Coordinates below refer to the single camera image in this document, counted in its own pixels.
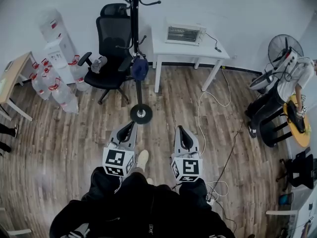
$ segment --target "white cable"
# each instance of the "white cable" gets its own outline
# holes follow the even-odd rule
[[[230,85],[229,85],[229,82],[228,82],[226,76],[225,76],[224,73],[223,73],[223,69],[221,69],[221,70],[222,70],[222,74],[223,74],[223,76],[224,76],[224,78],[226,79],[227,84],[228,84],[228,89],[229,89],[229,103],[228,103],[227,105],[221,104],[221,103],[217,100],[217,98],[216,98],[214,95],[212,95],[210,92],[207,92],[207,91],[205,91],[205,92],[203,92],[203,93],[201,94],[201,96],[200,96],[200,98],[199,98],[199,101],[198,101],[198,110],[197,110],[197,114],[198,114],[198,127],[199,127],[200,132],[202,133],[202,135],[203,135],[203,137],[204,137],[204,149],[203,149],[203,151],[202,151],[202,153],[201,153],[201,156],[204,154],[204,151],[205,151],[205,148],[206,148],[206,138],[205,138],[205,135],[204,135],[204,133],[203,133],[203,131],[202,131],[202,128],[200,127],[200,122],[199,122],[199,108],[200,108],[200,100],[202,99],[202,96],[204,95],[204,93],[210,94],[210,95],[213,96],[214,99],[215,99],[221,106],[223,106],[224,108],[225,108],[225,107],[228,107],[229,104],[231,103]]]
[[[215,199],[215,201],[217,201],[220,196],[226,196],[226,195],[228,195],[228,193],[229,193],[229,186],[228,186],[228,184],[227,184],[225,181],[223,181],[223,180],[219,180],[219,181],[218,181],[218,182],[223,182],[223,183],[226,184],[226,186],[227,186],[227,193],[226,193],[225,195],[221,195],[221,194],[217,193],[216,190],[214,189],[214,187],[212,187],[211,185],[208,184],[208,183],[212,183],[212,182],[217,182],[217,181],[216,181],[216,180],[215,180],[215,181],[207,181],[206,184],[211,188],[212,193],[216,193],[216,194],[217,194],[217,198]]]

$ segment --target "wooden floor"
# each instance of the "wooden floor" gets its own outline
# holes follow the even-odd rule
[[[183,125],[197,135],[201,150],[203,136],[198,128],[198,99],[201,86],[210,69],[163,66],[160,92],[154,93],[155,71],[150,69],[143,83],[143,100],[153,109],[153,119],[138,126],[136,152],[147,149],[150,160],[147,174],[156,185],[175,185],[170,168],[174,130]],[[207,181],[217,180],[230,153],[233,137],[244,119],[244,110],[257,97],[248,89],[253,74],[224,71],[230,84],[231,104],[224,108],[205,94],[200,108],[200,123],[206,135],[203,155]],[[103,147],[110,132],[129,121],[129,112],[136,104],[135,83],[126,82],[124,92],[131,100],[127,105],[119,92],[111,91],[102,106],[97,104],[102,91],[77,91],[79,114],[67,114],[54,101],[42,101],[30,83],[16,86],[12,95],[17,105],[33,117],[29,122],[10,107],[13,117],[0,122],[14,127],[20,125],[17,139],[0,135],[0,140],[12,147],[12,153],[0,158],[0,207],[5,207],[16,230],[30,228],[25,237],[48,237],[54,216],[71,200],[80,199],[88,191],[93,169],[101,166]],[[227,104],[229,93],[221,73],[208,91]],[[268,148],[259,139],[251,139],[245,125],[237,136],[236,146],[221,178],[229,185],[226,197],[219,198],[227,218],[237,223],[236,237],[276,237],[282,227],[280,217],[265,215],[277,209],[282,184],[275,182],[280,172],[280,158],[287,157],[286,145]],[[218,193],[226,188],[218,185]],[[223,217],[215,204],[214,211]],[[226,221],[234,230],[235,225]]]

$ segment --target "white sneaker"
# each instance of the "white sneaker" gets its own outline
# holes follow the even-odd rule
[[[153,182],[153,179],[152,179],[152,178],[147,178],[147,182],[148,182],[148,184],[150,184],[150,185],[153,185],[153,184],[154,184],[154,182]]]
[[[138,156],[137,168],[141,168],[143,172],[145,172],[145,166],[148,160],[149,160],[149,152],[147,150],[143,150]]]

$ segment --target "black office chair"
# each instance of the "black office chair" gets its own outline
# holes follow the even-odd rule
[[[100,17],[106,16],[127,16],[127,10],[120,9],[121,7],[127,7],[125,3],[110,3],[106,4],[100,11]]]
[[[105,89],[103,95],[98,100],[101,105],[103,98],[110,90],[118,90],[129,104],[128,97],[120,89],[121,84],[133,79],[130,76],[130,65],[132,57],[127,48],[131,41],[131,19],[125,13],[122,13],[120,6],[125,4],[107,4],[100,12],[100,17],[97,18],[97,30],[99,36],[99,54],[107,57],[108,62],[100,70],[100,73],[91,71],[92,62],[89,57],[92,54],[87,52],[78,61],[78,65],[82,66],[87,63],[88,73],[85,76],[85,82],[93,87]]]
[[[306,154],[310,150],[310,147],[308,147],[305,151],[297,154],[294,160],[279,160],[286,168],[286,173],[276,179],[276,182],[278,182],[280,179],[287,177],[286,186],[283,188],[283,191],[286,191],[288,183],[294,187],[303,184],[307,188],[314,188],[314,158],[312,154],[306,157]],[[299,176],[294,178],[294,173],[299,173]]]

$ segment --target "person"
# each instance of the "person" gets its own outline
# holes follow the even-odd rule
[[[16,124],[14,128],[8,128],[7,126],[0,123],[0,133],[8,134],[16,138],[18,135],[18,130],[19,130],[18,124]],[[2,142],[0,142],[0,149],[8,153],[11,152],[11,147]]]
[[[166,184],[154,186],[144,177],[148,159],[148,151],[142,151],[120,188],[118,177],[96,168],[88,193],[81,201],[71,200],[54,218],[50,238],[234,238],[206,202],[201,178],[183,183],[179,194]]]
[[[317,63],[314,63],[310,58],[299,58],[293,72],[286,68],[285,72],[281,72],[281,79],[268,93],[249,104],[245,114],[251,119],[248,122],[248,130],[252,138],[256,138],[260,122],[281,108],[294,91],[298,104],[297,119],[303,117],[301,91],[313,76],[314,71],[317,74]]]

